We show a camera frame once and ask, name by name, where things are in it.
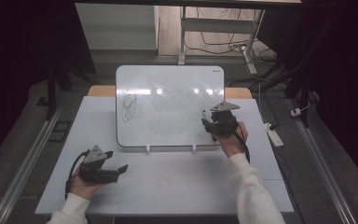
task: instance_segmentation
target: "whiteboard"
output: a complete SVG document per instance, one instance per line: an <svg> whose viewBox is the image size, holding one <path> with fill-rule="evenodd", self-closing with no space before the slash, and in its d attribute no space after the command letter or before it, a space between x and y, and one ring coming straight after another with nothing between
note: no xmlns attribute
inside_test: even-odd
<svg viewBox="0 0 358 224"><path fill-rule="evenodd" d="M123 147L216 145L202 111L224 101L219 66L123 65L116 73L117 142Z"/></svg>

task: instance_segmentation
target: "aluminum rail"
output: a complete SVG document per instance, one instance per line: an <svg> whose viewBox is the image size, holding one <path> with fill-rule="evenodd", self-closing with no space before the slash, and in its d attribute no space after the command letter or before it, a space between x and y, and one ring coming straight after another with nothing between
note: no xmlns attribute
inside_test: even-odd
<svg viewBox="0 0 358 224"><path fill-rule="evenodd" d="M286 103L290 109L294 108L292 102L289 99L286 100ZM338 214L341 217L342 223L356 224L356 219L348 205L348 202L342 194L336 179L333 177L327 162L324 160L324 156L316 144L312 133L309 129L305 128L300 119L296 119L296 125L307 145L308 150L310 151L310 155L312 156L313 161L319 170L319 173L321 174L324 185L326 186L327 191L333 200L334 206L336 207Z"/></svg>
<svg viewBox="0 0 358 224"><path fill-rule="evenodd" d="M27 155L22 161L19 170L7 188L7 191L0 202L0 224L7 222L7 219L10 216L16 201L19 199L28 177L34 169L34 165L36 164L36 161L39 158L43 147L48 141L48 136L50 135L59 115L62 112L62 108L66 103L67 96L68 93L65 92L62 96L62 99L60 100L56 112L51 116L50 120L45 121L43 124L42 130L34 140L31 149L28 151Z"/></svg>

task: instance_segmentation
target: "metal frame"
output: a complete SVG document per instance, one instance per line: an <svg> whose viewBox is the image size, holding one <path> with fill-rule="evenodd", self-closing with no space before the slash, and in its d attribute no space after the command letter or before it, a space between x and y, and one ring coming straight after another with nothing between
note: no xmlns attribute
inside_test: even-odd
<svg viewBox="0 0 358 224"><path fill-rule="evenodd" d="M341 0L332 0L328 3L284 3L267 1L241 0L75 0L74 3L121 4L144 6L173 6L173 7L231 7L249 9L297 9L297 10L328 10L339 4Z"/></svg>
<svg viewBox="0 0 358 224"><path fill-rule="evenodd" d="M43 147L48 141L48 136L50 135L54 124L56 123L59 115L62 112L62 108L67 100L67 95L68 93L64 94L63 99L61 100L57 110L52 115L51 119L45 121L42 130L34 140L31 149L25 156L25 159L22 161L22 164L16 175L14 176L13 180L11 181L10 185L8 186L5 195L2 197L2 200L0 202L0 223L7 222L7 219L10 216L11 211L13 210L14 204L19 199L22 189L24 188L28 177L34 169L34 165L36 164L36 161L39 158Z"/></svg>
<svg viewBox="0 0 358 224"><path fill-rule="evenodd" d="M220 19L204 19L204 18L187 18L186 7L181 7L181 35L180 48L178 56L178 64L185 64L185 36L186 31L189 32L211 32L211 33L233 33L248 34L249 40L247 47L243 50L246 66L251 75L256 75L255 65L251 62L252 56L250 52L255 42L255 36L260 26L261 18L264 10L258 12L254 21L233 21Z"/></svg>
<svg viewBox="0 0 358 224"><path fill-rule="evenodd" d="M292 102L289 99L286 100L286 103L291 109L294 108ZM327 162L324 160L324 156L316 144L312 133L304 126L300 119L296 119L296 125L307 145L308 150L310 151L310 155L312 156L319 173L321 174L321 178L333 200L334 206L336 207L339 216L341 217L342 223L356 224L357 222L353 212L350 209L344 195L342 194L336 179L333 177Z"/></svg>

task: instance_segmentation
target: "white table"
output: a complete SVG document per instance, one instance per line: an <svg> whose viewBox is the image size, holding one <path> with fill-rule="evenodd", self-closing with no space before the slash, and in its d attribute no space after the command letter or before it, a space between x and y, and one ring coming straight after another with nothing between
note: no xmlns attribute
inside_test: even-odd
<svg viewBox="0 0 358 224"><path fill-rule="evenodd" d="M99 190L87 213L94 216L208 216L236 214L228 182L227 158L213 151L130 153L116 140L115 97L85 97L62 154L36 208L50 216L64 204L64 184L75 158L98 145L114 150L104 169L128 164L117 183ZM255 100L228 100L241 106L233 111L249 131L251 164L259 170L267 190L282 212L292 212L285 185L274 158Z"/></svg>

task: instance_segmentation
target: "hand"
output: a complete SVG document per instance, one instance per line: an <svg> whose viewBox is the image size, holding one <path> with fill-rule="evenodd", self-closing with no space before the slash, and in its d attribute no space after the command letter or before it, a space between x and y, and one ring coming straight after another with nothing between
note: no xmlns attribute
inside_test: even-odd
<svg viewBox="0 0 358 224"><path fill-rule="evenodd" d="M93 184L84 182L83 179L78 175L79 169L80 166L77 167L74 175L72 176L71 188L69 192L84 199L91 200L92 196L94 196L94 193L106 184Z"/></svg>
<svg viewBox="0 0 358 224"><path fill-rule="evenodd" d="M248 138L248 131L246 131L245 124L242 121L238 122L239 126L236 130L237 134L242 137L243 141L246 142ZM240 141L232 134L229 137L223 137L219 135L213 135L217 141L219 141L220 146L226 155L230 158L238 153L243 153L243 148Z"/></svg>

